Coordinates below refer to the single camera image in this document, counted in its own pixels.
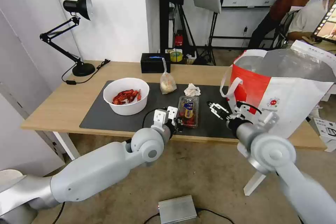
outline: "crumpled tissue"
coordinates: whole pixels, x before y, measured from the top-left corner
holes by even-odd
[[[199,87],[195,87],[194,84],[189,83],[189,86],[184,90],[186,96],[198,96],[201,94]]]

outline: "red and white bag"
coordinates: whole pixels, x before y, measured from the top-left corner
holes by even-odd
[[[247,50],[233,63],[227,94],[225,79],[220,93],[231,110],[241,101],[276,112],[280,119],[270,132],[288,138],[336,81],[336,56],[301,41],[291,49]],[[255,123],[258,113],[250,108],[243,115]]]

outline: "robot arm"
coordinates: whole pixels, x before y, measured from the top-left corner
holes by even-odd
[[[173,135],[176,114],[174,107],[155,110],[151,128],[138,130],[130,142],[102,146],[52,177],[24,175],[8,181],[0,187],[0,222],[31,223],[37,214],[34,210],[85,200],[124,179],[131,169],[157,160]]]
[[[226,124],[245,148],[248,161],[262,174],[276,173],[281,188],[305,224],[336,223],[336,203],[328,192],[295,166],[296,152],[287,139],[269,134],[278,117],[263,111],[257,124],[245,120],[236,108],[232,115],[219,104],[209,103],[211,111]]]

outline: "chair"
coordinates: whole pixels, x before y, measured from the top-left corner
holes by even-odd
[[[275,29],[274,32],[274,38],[271,44],[271,48],[272,49],[280,49],[285,47],[285,45],[287,45],[287,32],[289,29],[289,26],[291,24],[291,22],[293,21],[295,14],[298,12],[299,10],[292,10],[289,11],[288,13],[286,13],[286,15],[284,16],[284,18],[281,20],[280,25]]]

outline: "black tissue box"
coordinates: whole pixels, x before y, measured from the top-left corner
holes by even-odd
[[[170,55],[167,53],[143,53],[141,57],[141,72],[143,74],[163,73],[162,58],[166,60],[167,72],[170,73]]]

